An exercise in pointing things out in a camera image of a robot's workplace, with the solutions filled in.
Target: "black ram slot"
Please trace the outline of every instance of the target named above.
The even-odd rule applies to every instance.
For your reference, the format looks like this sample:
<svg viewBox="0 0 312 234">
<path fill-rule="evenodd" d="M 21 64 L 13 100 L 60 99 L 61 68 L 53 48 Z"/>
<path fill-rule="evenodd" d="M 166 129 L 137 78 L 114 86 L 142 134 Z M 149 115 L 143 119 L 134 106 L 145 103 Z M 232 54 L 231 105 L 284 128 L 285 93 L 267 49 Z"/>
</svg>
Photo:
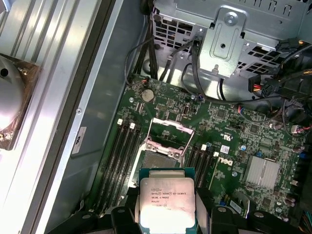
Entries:
<svg viewBox="0 0 312 234">
<path fill-rule="evenodd" d="M 199 178 L 202 172 L 202 168 L 205 164 L 205 159 L 206 159 L 206 152 L 205 151 L 201 151 L 199 153 L 199 159 L 198 159 L 198 163 L 195 167 L 195 187 L 197 188 L 198 182 L 199 182 Z"/>
<path fill-rule="evenodd" d="M 192 157 L 190 167 L 196 167 L 198 158 L 199 158 L 199 148 L 197 148 L 195 155 Z"/>
<path fill-rule="evenodd" d="M 115 178 L 114 175 L 116 174 L 116 172 L 119 169 L 121 160 L 122 160 L 123 156 L 125 155 L 127 147 L 129 147 L 129 142 L 130 142 L 132 133 L 133 132 L 131 132 L 131 129 L 128 129 L 127 135 L 126 135 L 125 139 L 119 145 L 119 150 L 118 150 L 118 152 L 117 152 L 117 154 L 115 156 L 115 159 L 114 159 L 114 162 L 113 162 L 113 165 L 112 165 L 112 170 L 109 173 L 109 175 L 107 177 L 107 180 L 106 180 L 106 183 L 105 183 L 105 186 L 103 188 L 104 192 L 103 192 L 103 195 L 102 195 L 102 198 L 101 198 L 101 204 L 100 204 L 102 212 L 105 209 L 104 205 L 106 204 L 110 188 L 113 186 L 112 181 L 113 181 L 113 178 Z"/>
<path fill-rule="evenodd" d="M 97 199 L 96 211 L 99 211 L 99 209 L 101 209 L 101 206 L 103 205 L 103 194 L 105 192 L 105 187 L 107 186 L 108 182 L 107 177 L 109 177 L 109 175 L 111 175 L 111 173 L 114 171 L 114 165 L 117 161 L 116 159 L 118 158 L 117 156 L 121 149 L 120 145 L 123 144 L 125 140 L 128 128 L 128 125 L 123 125 L 121 128 L 121 132 L 119 133 L 119 135 L 117 135 L 117 141 L 114 141 L 113 148 L 109 155 L 109 161 L 106 164 L 105 171 L 102 176 L 102 186 L 100 187 L 100 192 Z"/>
<path fill-rule="evenodd" d="M 194 158 L 196 151 L 197 151 L 197 147 L 194 146 L 191 150 L 190 157 L 188 158 L 188 161 L 185 164 L 186 165 L 185 167 L 191 167 L 192 159 Z"/>
<path fill-rule="evenodd" d="M 213 152 L 212 151 L 206 152 L 204 157 L 205 157 L 205 163 L 204 163 L 204 166 L 202 167 L 202 170 L 199 174 L 199 180 L 198 180 L 197 188 L 206 187 L 206 184 L 207 184 L 206 175 L 207 175 L 208 169 L 209 169 L 211 162 L 212 162 Z"/>
<path fill-rule="evenodd" d="M 130 148 L 127 151 L 128 154 L 127 154 L 127 157 L 126 157 L 125 167 L 124 167 L 124 169 L 122 171 L 122 174 L 121 174 L 120 186 L 118 187 L 118 190 L 117 190 L 114 202 L 109 204 L 110 206 L 116 206 L 117 203 L 118 203 L 118 200 L 119 200 L 119 197 L 120 197 L 123 185 L 126 182 L 127 174 L 129 172 L 129 167 L 131 165 L 133 156 L 134 156 L 134 154 L 136 152 L 136 148 L 137 148 L 137 144 L 138 144 L 138 141 L 139 141 L 139 134 L 140 134 L 140 132 L 141 132 L 141 127 L 138 127 L 136 129 L 135 134 L 132 137 Z"/>
<path fill-rule="evenodd" d="M 128 141 L 123 146 L 124 152 L 121 154 L 121 160 L 120 160 L 120 163 L 118 165 L 118 169 L 116 171 L 116 176 L 114 177 L 114 181 L 112 183 L 112 189 L 110 189 L 108 191 L 108 194 L 107 194 L 108 199 L 106 199 L 105 203 L 104 203 L 104 209 L 111 203 L 111 199 L 112 199 L 112 196 L 114 194 L 114 191 L 116 190 L 116 187 L 118 185 L 121 187 L 123 186 L 123 184 L 119 184 L 118 181 L 119 181 L 120 175 L 123 173 L 123 170 L 125 168 L 124 164 L 126 162 L 126 159 L 131 157 L 131 155 L 129 154 L 129 152 L 130 152 L 129 148 L 131 148 L 131 144 L 133 144 L 133 140 L 137 136 L 135 133 L 136 133 L 136 131 L 134 129 L 130 129 L 129 135 L 128 135 Z"/>
</svg>

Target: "green circuit board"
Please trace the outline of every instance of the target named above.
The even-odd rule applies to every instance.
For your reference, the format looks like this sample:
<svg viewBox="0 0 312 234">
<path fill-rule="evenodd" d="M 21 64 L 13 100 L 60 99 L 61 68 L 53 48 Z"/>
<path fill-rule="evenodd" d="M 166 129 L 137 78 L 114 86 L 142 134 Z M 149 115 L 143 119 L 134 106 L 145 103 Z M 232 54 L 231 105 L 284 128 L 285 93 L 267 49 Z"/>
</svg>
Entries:
<svg viewBox="0 0 312 234">
<path fill-rule="evenodd" d="M 120 101 L 89 195 L 88 208 L 100 213 L 109 206 L 119 204 L 128 186 L 136 185 L 139 168 L 145 163 L 153 164 L 151 159 L 151 162 L 144 160 L 147 151 L 139 149 L 147 137 L 151 119 L 156 117 L 176 121 L 195 131 L 185 152 L 185 166 L 194 164 L 194 152 L 199 152 L 202 145 L 212 151 L 207 168 L 201 169 L 204 174 L 201 186 L 210 188 L 216 204 L 224 196 L 241 191 L 255 201 L 257 209 L 276 216 L 288 215 L 290 207 L 284 201 L 290 192 L 298 161 L 298 154 L 293 153 L 292 148 L 302 142 L 289 137 L 283 130 L 270 128 L 270 124 L 279 124 L 275 120 L 261 124 L 244 120 L 237 106 L 194 99 L 179 87 L 153 79 L 147 81 L 139 75 L 133 77 L 133 83 L 136 85 L 127 86 Z M 147 89 L 152 91 L 152 96 L 145 97 L 151 98 L 150 102 L 142 99 L 142 92 Z M 244 115 L 255 121 L 265 118 L 264 114 L 247 109 Z M 130 127 L 131 123 L 135 124 L 134 129 Z M 154 141 L 175 148 L 185 146 L 190 138 L 189 134 L 164 126 L 154 127 L 150 135 Z M 241 150 L 242 146 L 246 146 L 246 150 Z M 253 156 L 279 164 L 273 189 L 244 180 L 248 162 Z M 166 163 L 180 166 L 172 158 Z"/>
</svg>

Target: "black cable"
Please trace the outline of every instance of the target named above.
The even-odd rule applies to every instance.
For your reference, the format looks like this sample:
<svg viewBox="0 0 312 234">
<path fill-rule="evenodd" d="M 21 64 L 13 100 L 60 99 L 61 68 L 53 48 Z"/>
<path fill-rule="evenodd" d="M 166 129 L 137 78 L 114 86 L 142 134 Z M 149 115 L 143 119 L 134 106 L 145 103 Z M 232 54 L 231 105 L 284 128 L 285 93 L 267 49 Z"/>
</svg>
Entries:
<svg viewBox="0 0 312 234">
<path fill-rule="evenodd" d="M 191 65 L 192 65 L 191 63 L 188 63 L 188 64 L 186 64 L 186 66 L 184 67 L 183 72 L 182 72 L 182 75 L 181 75 L 181 84 L 182 84 L 183 88 L 184 88 L 189 94 L 191 94 L 191 95 L 196 95 L 196 94 L 194 94 L 193 92 L 191 92 L 191 91 L 186 87 L 186 85 L 185 85 L 185 83 L 184 83 L 184 76 L 185 76 L 185 74 L 186 74 L 187 68 L 188 68 L 189 66 L 191 66 Z"/>
<path fill-rule="evenodd" d="M 132 54 L 132 52 L 133 52 L 134 50 L 136 50 L 137 48 L 139 48 L 139 47 L 145 45 L 146 43 L 149 43 L 149 42 L 152 41 L 152 40 L 154 40 L 154 37 L 151 37 L 151 38 L 145 40 L 144 42 L 140 43 L 139 45 L 137 45 L 136 47 L 132 48 L 132 49 L 128 52 L 128 54 L 127 54 L 127 56 L 126 56 L 126 60 L 125 60 L 124 76 L 125 76 L 126 83 L 127 83 L 129 86 L 134 85 L 134 84 L 131 84 L 131 83 L 129 82 L 128 75 L 127 75 L 127 65 L 128 65 L 128 60 L 129 60 L 130 55 Z"/>
<path fill-rule="evenodd" d="M 153 22 L 150 20 L 149 17 L 147 17 L 147 21 L 149 24 L 149 35 L 152 36 L 153 35 Z M 157 59 L 156 59 L 154 41 L 150 41 L 148 43 L 148 51 L 149 51 L 149 57 L 150 57 L 151 78 L 152 79 L 158 79 Z"/>
<path fill-rule="evenodd" d="M 194 78 L 194 83 L 202 96 L 210 102 L 217 103 L 217 104 L 247 104 L 247 103 L 255 103 L 259 101 L 267 101 L 267 100 L 276 100 L 276 99 L 281 99 L 281 96 L 273 96 L 273 97 L 265 97 L 265 98 L 258 98 L 258 99 L 252 99 L 252 100 L 242 100 L 242 101 L 224 101 L 224 100 L 219 100 L 213 97 L 208 97 L 201 84 L 199 81 L 198 77 L 198 51 L 197 51 L 197 44 L 194 43 L 192 46 L 192 69 L 193 69 L 193 78 Z"/>
<path fill-rule="evenodd" d="M 281 62 L 280 64 L 280 68 L 283 68 L 283 65 L 288 62 L 289 60 L 291 60 L 292 58 L 294 58 L 295 56 L 299 55 L 300 53 L 310 49 L 312 47 L 312 44 L 307 44 L 304 45 L 302 47 L 300 47 L 299 49 L 297 49 L 296 51 L 290 53 L 286 58 L 284 58 L 284 60 Z"/>
<path fill-rule="evenodd" d="M 167 72 L 168 72 L 168 70 L 169 70 L 169 68 L 170 68 L 171 61 L 172 61 L 173 57 L 174 57 L 177 53 L 179 53 L 179 52 L 181 52 L 181 51 L 183 51 L 183 50 L 189 48 L 189 47 L 193 44 L 193 42 L 194 42 L 194 41 L 189 41 L 188 43 L 186 43 L 185 45 L 182 45 L 180 48 L 176 49 L 175 51 L 173 51 L 173 52 L 169 55 L 169 59 L 167 59 L 167 63 L 166 63 L 165 69 L 164 69 L 164 71 L 162 72 L 162 74 L 161 74 L 161 76 L 160 76 L 160 79 L 159 79 L 160 81 L 163 81 L 163 80 L 165 79 L 165 77 L 166 77 L 166 75 L 167 75 Z"/>
<path fill-rule="evenodd" d="M 222 98 L 222 100 L 226 101 L 224 93 L 223 93 L 223 81 L 224 79 L 220 79 L 220 83 L 219 83 L 219 92 L 220 92 L 220 96 Z"/>
<path fill-rule="evenodd" d="M 284 100 L 283 106 L 282 106 L 283 128 L 284 128 L 286 134 L 287 134 L 288 136 L 290 136 L 290 137 L 293 137 L 293 138 L 302 138 L 302 137 L 305 137 L 309 132 L 306 132 L 304 135 L 294 136 L 294 135 L 290 134 L 289 131 L 287 130 L 286 122 L 285 122 L 285 105 L 286 105 L 286 100 Z"/>
<path fill-rule="evenodd" d="M 299 72 L 294 72 L 294 73 L 285 75 L 285 76 L 280 78 L 280 84 L 283 84 L 283 83 L 285 83 L 291 79 L 295 79 L 295 78 L 298 78 L 300 76 L 312 76 L 312 69 L 309 68 L 309 69 L 305 69 L 305 70 L 302 70 Z"/>
</svg>

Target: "motherboard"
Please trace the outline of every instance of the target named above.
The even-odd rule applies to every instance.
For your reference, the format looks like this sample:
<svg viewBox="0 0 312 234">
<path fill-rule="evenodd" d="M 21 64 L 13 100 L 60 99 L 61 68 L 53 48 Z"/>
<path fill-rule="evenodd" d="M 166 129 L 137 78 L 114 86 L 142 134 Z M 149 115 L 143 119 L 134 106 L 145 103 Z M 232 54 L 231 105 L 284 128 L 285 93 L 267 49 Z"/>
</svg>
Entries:
<svg viewBox="0 0 312 234">
<path fill-rule="evenodd" d="M 128 187 L 138 185 L 140 168 L 192 167 L 195 186 L 209 188 L 216 205 L 246 216 L 249 202 L 288 221 L 302 139 L 276 130 L 277 120 L 251 123 L 237 106 L 207 102 L 180 87 L 140 75 L 132 84 L 112 123 L 89 209 L 102 213 L 118 205 Z M 247 109 L 244 116 L 266 118 Z"/>
</svg>

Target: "heatsink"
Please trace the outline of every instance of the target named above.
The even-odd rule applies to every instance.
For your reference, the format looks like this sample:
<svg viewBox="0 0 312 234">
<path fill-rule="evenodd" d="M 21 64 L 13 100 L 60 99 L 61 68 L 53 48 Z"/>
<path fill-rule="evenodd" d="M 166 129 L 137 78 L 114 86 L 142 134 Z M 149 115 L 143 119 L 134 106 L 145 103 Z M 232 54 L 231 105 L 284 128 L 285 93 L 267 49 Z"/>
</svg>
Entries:
<svg viewBox="0 0 312 234">
<path fill-rule="evenodd" d="M 243 180 L 257 186 L 273 189 L 279 166 L 276 162 L 251 156 Z"/>
</svg>

